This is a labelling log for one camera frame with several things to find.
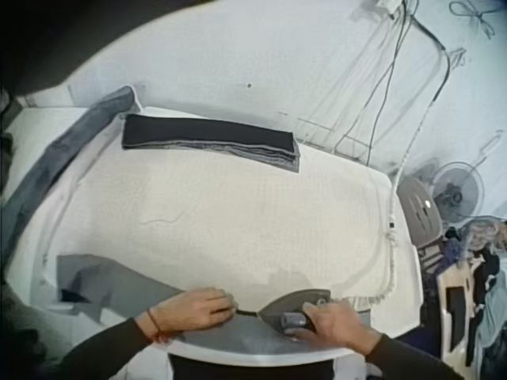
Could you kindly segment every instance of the fan grille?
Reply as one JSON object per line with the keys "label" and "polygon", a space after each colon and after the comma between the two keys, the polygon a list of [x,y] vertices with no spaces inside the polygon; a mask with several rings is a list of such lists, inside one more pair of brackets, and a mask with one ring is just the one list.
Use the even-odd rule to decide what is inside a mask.
{"label": "fan grille", "polygon": [[444,221],[462,222],[480,208],[484,191],[473,166],[461,162],[446,165],[436,174],[433,183],[433,198]]}

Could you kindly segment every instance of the gray fabric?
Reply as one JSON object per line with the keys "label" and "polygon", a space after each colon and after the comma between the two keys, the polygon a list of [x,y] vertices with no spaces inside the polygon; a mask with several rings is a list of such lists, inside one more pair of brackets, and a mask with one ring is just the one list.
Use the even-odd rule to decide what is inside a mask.
{"label": "gray fabric", "polygon": [[[122,317],[134,317],[162,300],[181,293],[148,279],[117,262],[93,255],[65,255],[57,260],[58,288],[81,295]],[[249,355],[314,352],[288,339],[258,317],[236,314],[214,329],[186,332],[178,339],[204,348]]]}
{"label": "gray fabric", "polygon": [[134,104],[130,87],[122,87],[93,105],[62,136],[52,142],[2,208],[2,268],[17,239],[62,171],[78,152],[121,112]]}
{"label": "gray fabric", "polygon": [[506,321],[507,285],[505,284],[505,273],[500,271],[496,284],[486,294],[484,317],[477,329],[479,345],[486,348],[493,344]]}
{"label": "gray fabric", "polygon": [[241,146],[239,144],[231,143],[202,143],[189,141],[171,142],[170,144],[164,142],[160,143],[159,146],[163,147],[164,149],[200,149],[214,152],[224,152],[261,162],[267,165],[275,166],[280,169],[286,169],[294,173],[299,172],[299,148],[296,142],[294,142],[294,149],[296,154],[292,155],[290,158],[288,158],[285,153],[278,152],[270,146],[259,146],[258,148],[251,148],[248,146]]}

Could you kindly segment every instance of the wire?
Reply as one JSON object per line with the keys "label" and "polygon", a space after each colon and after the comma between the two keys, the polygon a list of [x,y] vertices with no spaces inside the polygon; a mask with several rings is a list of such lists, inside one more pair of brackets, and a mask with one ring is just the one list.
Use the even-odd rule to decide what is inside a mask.
{"label": "wire", "polygon": [[[419,0],[417,0],[416,2],[416,6],[414,7],[414,11],[412,12],[412,16],[415,15],[415,13],[417,12],[417,9],[419,8]],[[405,38],[407,36],[407,34],[409,33],[409,30],[410,30],[410,27],[412,26],[412,18],[410,18],[410,23],[409,23],[409,26],[408,28],[406,29],[406,32],[405,32],[405,35],[403,36],[402,38],[402,43],[403,41],[405,41]],[[350,128],[347,130],[346,133],[343,134],[343,136],[338,140],[338,142],[334,145],[334,148],[333,148],[333,153],[336,153],[336,150],[338,149],[338,147],[340,146],[340,144],[343,142],[343,140],[345,140],[349,134],[354,130],[354,128],[356,127],[357,123],[359,122],[359,119],[361,118],[361,116],[364,114],[364,112],[366,111],[366,108],[370,105],[370,102],[372,101],[373,99],[373,96],[376,94],[377,90],[379,89],[380,85],[382,84],[383,80],[385,79],[385,77],[387,76],[387,74],[389,73],[389,70],[393,67],[393,62],[391,62],[391,64],[389,65],[389,67],[383,72],[382,76],[380,77],[380,79],[378,80],[378,82],[375,84],[375,87],[373,88],[372,92],[370,93],[370,96],[368,97],[368,99],[366,100],[366,103],[364,103],[364,106],[363,108],[359,111],[359,113],[357,114],[357,117],[356,119],[353,121],[352,125],[350,126]]]}
{"label": "wire", "polygon": [[395,73],[396,59],[398,58],[398,53],[402,47],[403,31],[405,30],[405,24],[406,24],[406,19],[407,19],[407,14],[408,14],[408,11],[406,10],[406,0],[402,1],[402,7],[403,7],[402,28],[399,33],[398,41],[396,41],[395,57],[393,58],[393,62],[391,64],[391,72],[389,73],[389,78],[387,79],[386,92],[383,95],[382,105],[380,105],[380,109],[377,112],[377,116],[376,116],[375,122],[373,124],[372,136],[370,137],[370,143],[368,144],[368,158],[366,159],[366,166],[370,165],[370,158],[372,157],[372,145],[373,145],[373,139],[375,138],[375,131],[377,129],[377,124],[379,123],[380,115],[382,115],[382,111],[387,103],[387,96],[389,95],[391,81],[393,78],[393,74]]}
{"label": "wire", "polygon": [[493,26],[488,21],[484,20],[483,15],[501,12],[504,9],[505,7],[500,7],[479,12],[471,0],[466,0],[465,2],[454,1],[449,3],[449,11],[455,16],[477,18],[479,25],[481,26],[484,34],[486,34],[486,37],[488,37],[488,40],[491,40],[491,38],[495,35],[495,31]]}
{"label": "wire", "polygon": [[407,147],[405,154],[403,155],[402,162],[398,168],[398,172],[396,173],[395,180],[393,181],[393,185],[391,187],[391,199],[390,199],[390,210],[389,210],[389,227],[387,232],[387,239],[389,241],[390,245],[390,251],[389,251],[389,269],[390,269],[390,279],[389,284],[387,285],[387,289],[380,295],[375,297],[351,297],[348,298],[348,300],[351,302],[355,310],[366,310],[368,308],[371,308],[373,305],[378,305],[383,300],[385,300],[389,295],[393,292],[393,290],[396,288],[396,257],[395,257],[395,250],[397,246],[397,238],[396,238],[396,216],[395,216],[395,210],[396,210],[396,190],[398,189],[399,182],[402,178],[403,171],[405,169],[406,163],[408,161],[408,158],[410,156],[410,153],[412,152],[412,149],[414,148],[414,144],[417,141],[417,137],[421,134],[422,128],[425,124],[426,117],[428,116],[431,108],[435,105],[436,100],[442,93],[442,89],[445,87],[449,76],[451,74],[451,58],[445,48],[445,46],[440,42],[440,40],[431,33],[423,24],[421,24],[415,17],[412,17],[414,24],[424,33],[426,34],[434,43],[435,45],[445,54],[446,60],[447,60],[447,70],[445,72],[444,80],[440,84],[438,90],[435,92],[435,95],[433,96],[433,99],[429,102],[428,107],[425,110],[425,113],[423,117],[421,118],[421,121],[419,122],[419,125],[417,126],[416,131],[414,132],[414,136],[410,140],[409,146]]}

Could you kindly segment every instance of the person's right hand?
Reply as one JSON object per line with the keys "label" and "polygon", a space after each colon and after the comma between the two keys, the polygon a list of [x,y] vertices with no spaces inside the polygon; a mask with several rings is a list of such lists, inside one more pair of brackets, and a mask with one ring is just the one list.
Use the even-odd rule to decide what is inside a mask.
{"label": "person's right hand", "polygon": [[285,333],[315,346],[346,347],[362,355],[368,355],[379,343],[381,335],[364,326],[348,302],[321,306],[306,302],[303,311],[313,322],[316,333],[308,329],[289,329]]}

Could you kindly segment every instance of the white cable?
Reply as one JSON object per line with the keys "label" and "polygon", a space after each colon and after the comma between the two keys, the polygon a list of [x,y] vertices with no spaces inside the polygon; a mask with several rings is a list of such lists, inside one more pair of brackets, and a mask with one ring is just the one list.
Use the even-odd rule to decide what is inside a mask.
{"label": "white cable", "polygon": [[375,297],[349,297],[347,301],[353,306],[356,311],[365,311],[371,309],[374,305],[379,305],[383,302],[387,297],[389,297],[393,290],[396,288],[396,257],[395,250],[398,247],[398,239],[396,236],[396,199],[398,198],[396,195],[396,190],[398,189],[399,182],[402,178],[403,171],[405,169],[406,163],[408,162],[408,158],[410,153],[412,152],[412,148],[417,140],[417,137],[421,134],[422,127],[426,120],[426,116],[429,114],[429,110],[433,107],[435,101],[431,101],[429,106],[426,108],[425,113],[417,126],[416,131],[414,132],[414,136],[410,140],[409,146],[407,147],[405,154],[403,155],[403,159],[399,166],[398,172],[396,173],[395,180],[393,181],[393,185],[391,188],[391,198],[390,198],[390,206],[389,206],[389,230],[387,231],[387,240],[389,241],[389,284],[387,285],[387,289],[379,295]]}

